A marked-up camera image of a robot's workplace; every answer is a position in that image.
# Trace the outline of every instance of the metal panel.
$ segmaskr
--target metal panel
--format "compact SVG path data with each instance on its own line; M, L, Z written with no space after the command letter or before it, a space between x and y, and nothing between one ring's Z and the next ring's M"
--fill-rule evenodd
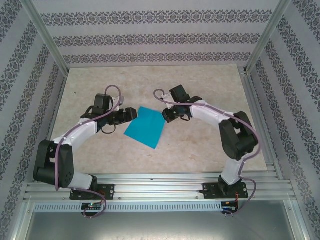
M85 219L76 212L35 212L27 239L48 240L53 236L68 240L294 239L282 201L251 202L234 217L217 211L107 212Z

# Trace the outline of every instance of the aluminum frame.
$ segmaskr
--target aluminum frame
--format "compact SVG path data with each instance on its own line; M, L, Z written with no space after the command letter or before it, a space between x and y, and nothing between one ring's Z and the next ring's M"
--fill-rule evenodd
M306 224L303 220L295 192L290 180L284 180L274 149L271 145L268 129L262 116L262 110L257 104L257 96L250 78L243 68L239 68L242 85L247 97L249 108L257 132L264 143L263 155L267 171L244 172L243 177L257 182L257 191L252 201L280 200L286 209L293 235L296 240L310 240ZM115 184L114 200L109 203L208 203L204 199L203 183L217 182L221 173L156 173L156 174L98 174L101 184ZM252 194L253 184L247 182L248 194ZM70 190L61 189L56 192L55 187L41 182L27 184L22 206L11 240L24 240L31 224L35 207L39 203L58 203L67 206L70 203L88 202L69 200ZM233 201L234 199L211 199L212 203Z

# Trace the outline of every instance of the enclosure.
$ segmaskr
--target enclosure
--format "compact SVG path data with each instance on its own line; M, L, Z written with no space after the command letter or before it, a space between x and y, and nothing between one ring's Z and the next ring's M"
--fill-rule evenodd
M320 239L320 0L0 6L0 239ZM244 168L257 183L245 209L224 216L223 201L201 193L227 159L218 130L198 119L166 124L156 149L125 136L129 123L84 143L75 169L115 186L97 219L83 218L70 189L35 182L39 143L110 84L124 107L161 112L153 91L181 84L246 112L263 150Z

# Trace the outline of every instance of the slotted metal strip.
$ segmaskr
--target slotted metal strip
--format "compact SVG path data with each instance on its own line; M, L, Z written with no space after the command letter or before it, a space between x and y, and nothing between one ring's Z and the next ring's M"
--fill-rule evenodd
M81 210L79 202L55 202L36 203L36 213L78 213ZM98 210L87 210L88 212L99 212ZM220 201L203 202L108 202L107 212L205 212L222 211Z

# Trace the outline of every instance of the black mounting bracket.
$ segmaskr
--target black mounting bracket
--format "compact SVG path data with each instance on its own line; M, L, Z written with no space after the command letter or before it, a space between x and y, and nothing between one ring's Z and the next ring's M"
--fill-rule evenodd
M113 200L115 195L115 185L114 184L98 184L95 192L103 195L105 200ZM71 190L70 200L101 200L96 194L88 193L85 191Z
M244 182L237 183L232 189L224 194L218 187L218 182L205 182L202 184L204 199L235 199L238 194L239 199L247 199L249 197L247 185Z

